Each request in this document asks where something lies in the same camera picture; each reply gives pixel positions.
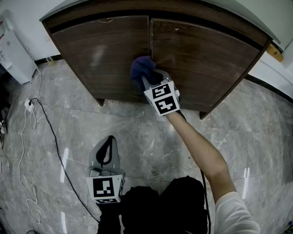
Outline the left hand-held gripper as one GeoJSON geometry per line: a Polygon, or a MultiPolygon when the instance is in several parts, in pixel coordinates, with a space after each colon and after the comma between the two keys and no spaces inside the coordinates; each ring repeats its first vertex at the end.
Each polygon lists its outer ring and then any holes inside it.
{"type": "Polygon", "coordinates": [[[89,194],[96,204],[121,202],[125,172],[120,168],[116,138],[105,137],[89,154],[89,194]]]}

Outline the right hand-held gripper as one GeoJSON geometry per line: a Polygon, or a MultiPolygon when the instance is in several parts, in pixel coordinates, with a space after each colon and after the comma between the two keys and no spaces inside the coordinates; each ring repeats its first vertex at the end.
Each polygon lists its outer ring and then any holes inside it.
{"type": "Polygon", "coordinates": [[[145,75],[141,76],[144,95],[158,116],[165,116],[180,110],[180,93],[176,89],[170,75],[160,69],[150,71],[150,83],[145,75]]]}

